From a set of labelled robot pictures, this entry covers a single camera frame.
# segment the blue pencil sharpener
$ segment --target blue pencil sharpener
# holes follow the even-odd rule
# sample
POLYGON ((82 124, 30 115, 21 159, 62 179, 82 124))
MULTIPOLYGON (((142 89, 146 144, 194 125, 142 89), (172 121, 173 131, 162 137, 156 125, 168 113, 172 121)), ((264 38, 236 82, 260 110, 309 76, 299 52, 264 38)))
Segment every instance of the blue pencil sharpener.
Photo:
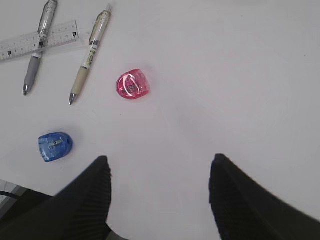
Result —
POLYGON ((52 162, 70 153, 73 141, 62 132, 49 133, 39 137, 39 150, 45 162, 52 162))

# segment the clear plastic ruler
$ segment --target clear plastic ruler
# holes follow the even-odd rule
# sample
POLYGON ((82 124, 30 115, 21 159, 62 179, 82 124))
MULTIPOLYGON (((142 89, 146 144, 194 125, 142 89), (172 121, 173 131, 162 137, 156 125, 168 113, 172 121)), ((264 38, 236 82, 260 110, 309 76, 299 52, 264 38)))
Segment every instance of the clear plastic ruler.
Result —
POLYGON ((75 20, 53 26, 45 42, 39 40, 38 32, 22 35, 0 42, 0 63, 25 55, 43 52, 50 48, 75 43, 79 40, 75 20))

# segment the pen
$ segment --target pen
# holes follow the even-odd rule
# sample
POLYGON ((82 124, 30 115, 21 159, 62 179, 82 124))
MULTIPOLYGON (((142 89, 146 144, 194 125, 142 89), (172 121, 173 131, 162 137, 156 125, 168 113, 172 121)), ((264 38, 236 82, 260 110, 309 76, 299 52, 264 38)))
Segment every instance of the pen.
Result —
POLYGON ((108 4, 108 6, 106 7, 106 10, 100 13, 95 21, 95 25, 93 27, 90 40, 89 40, 89 49, 85 56, 84 63, 81 65, 79 72, 76 76, 75 82, 73 84, 70 98, 69 98, 69 105, 72 105, 73 102, 77 99, 78 95, 80 94, 85 84, 91 65, 98 51, 101 38, 104 35, 108 21, 110 19, 111 8, 112 8, 111 4, 108 4))
MULTIPOLYGON (((49 29, 54 19, 55 11, 57 8, 58 2, 57 0, 49 0, 42 12, 39 28, 38 28, 38 36, 39 36, 39 44, 38 48, 41 49, 44 46, 44 43, 47 39, 49 29)), ((26 96, 28 92, 30 92, 31 88, 35 83, 35 79, 37 76, 37 72, 41 63, 42 52, 34 53, 31 56, 28 71, 26 72, 26 76, 23 84, 23 95, 26 96)))

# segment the cable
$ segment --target cable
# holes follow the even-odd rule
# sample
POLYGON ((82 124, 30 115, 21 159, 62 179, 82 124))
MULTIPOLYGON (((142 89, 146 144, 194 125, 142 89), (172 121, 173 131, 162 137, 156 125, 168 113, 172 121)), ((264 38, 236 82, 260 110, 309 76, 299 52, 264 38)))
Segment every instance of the cable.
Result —
POLYGON ((9 197, 9 198, 12 198, 12 199, 19 199, 19 196, 18 195, 15 195, 11 192, 6 192, 6 191, 0 191, 0 195, 2 196, 6 196, 6 197, 9 197))

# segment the beige pen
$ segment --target beige pen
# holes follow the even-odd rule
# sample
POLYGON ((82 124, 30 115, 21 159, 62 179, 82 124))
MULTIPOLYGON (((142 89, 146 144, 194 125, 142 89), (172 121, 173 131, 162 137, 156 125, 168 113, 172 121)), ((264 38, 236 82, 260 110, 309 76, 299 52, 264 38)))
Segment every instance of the beige pen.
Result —
POLYGON ((76 76, 75 82, 73 84, 69 98, 69 105, 73 104, 73 102, 77 99, 78 95, 81 93, 82 88, 84 87, 84 84, 90 72, 91 65, 98 51, 100 41, 102 39, 102 36, 104 35, 108 21, 111 17, 111 9, 111 4, 108 4, 106 10, 100 13, 95 21, 95 25, 89 40, 89 50, 85 56, 84 63, 81 65, 78 75, 76 76))

